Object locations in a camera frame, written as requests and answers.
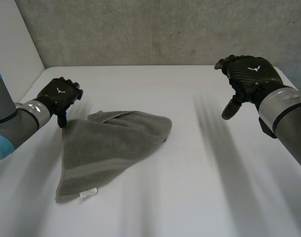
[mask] robotic hand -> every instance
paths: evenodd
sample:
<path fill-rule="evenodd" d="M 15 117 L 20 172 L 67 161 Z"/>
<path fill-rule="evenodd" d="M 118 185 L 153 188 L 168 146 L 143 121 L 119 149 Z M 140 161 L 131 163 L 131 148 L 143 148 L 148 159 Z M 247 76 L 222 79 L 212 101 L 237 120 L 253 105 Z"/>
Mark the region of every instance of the robotic hand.
<path fill-rule="evenodd" d="M 47 105 L 51 114 L 57 115 L 58 125 L 64 128 L 67 125 L 67 109 L 78 99 L 81 100 L 83 90 L 78 83 L 72 83 L 70 79 L 53 79 L 40 93 L 36 100 Z"/>
<path fill-rule="evenodd" d="M 64 78 L 53 79 L 36 99 L 15 107 L 0 75 L 0 159 L 7 157 L 44 126 L 53 114 L 58 125 L 67 125 L 67 109 L 80 100 L 83 91 L 78 83 Z"/>
<path fill-rule="evenodd" d="M 283 85 L 264 58 L 230 55 L 215 69 L 221 69 L 236 91 L 222 118 L 232 118 L 244 102 L 254 103 L 263 132 L 278 138 L 301 165 L 301 93 Z"/>

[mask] white table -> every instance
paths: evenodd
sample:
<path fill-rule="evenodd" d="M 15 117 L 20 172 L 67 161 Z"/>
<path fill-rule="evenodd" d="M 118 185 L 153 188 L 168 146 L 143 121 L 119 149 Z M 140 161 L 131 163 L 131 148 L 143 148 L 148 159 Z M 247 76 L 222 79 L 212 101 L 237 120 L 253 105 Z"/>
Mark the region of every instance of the white table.
<path fill-rule="evenodd" d="M 301 236 L 301 167 L 278 140 L 263 134 L 254 105 L 220 119 L 234 93 L 220 71 L 55 67 L 41 74 L 22 102 L 60 76 L 84 90 L 68 119 L 139 110 L 169 117 L 172 131 L 154 154 L 97 195 L 58 205 L 61 130 L 54 116 L 0 161 L 0 237 Z M 195 102 L 208 116 L 203 130 Z"/>

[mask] gray towel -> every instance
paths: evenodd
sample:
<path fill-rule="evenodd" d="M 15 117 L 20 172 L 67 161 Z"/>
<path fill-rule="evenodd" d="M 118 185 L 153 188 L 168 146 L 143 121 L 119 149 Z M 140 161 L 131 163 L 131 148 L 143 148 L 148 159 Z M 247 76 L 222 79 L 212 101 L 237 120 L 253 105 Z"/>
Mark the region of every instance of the gray towel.
<path fill-rule="evenodd" d="M 154 152 L 172 127 L 169 118 L 139 111 L 98 112 L 63 129 L 63 160 L 56 202 L 109 183 Z"/>

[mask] white label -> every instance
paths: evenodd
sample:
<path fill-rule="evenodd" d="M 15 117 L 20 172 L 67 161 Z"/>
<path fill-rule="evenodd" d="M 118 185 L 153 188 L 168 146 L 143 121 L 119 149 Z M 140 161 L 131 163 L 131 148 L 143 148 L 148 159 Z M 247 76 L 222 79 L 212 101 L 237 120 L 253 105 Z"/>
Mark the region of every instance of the white label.
<path fill-rule="evenodd" d="M 89 196 L 93 196 L 93 195 L 96 195 L 97 194 L 97 188 L 93 188 L 93 189 L 89 189 L 89 190 L 86 190 L 82 193 L 80 193 L 80 197 L 81 198 L 87 198 Z"/>

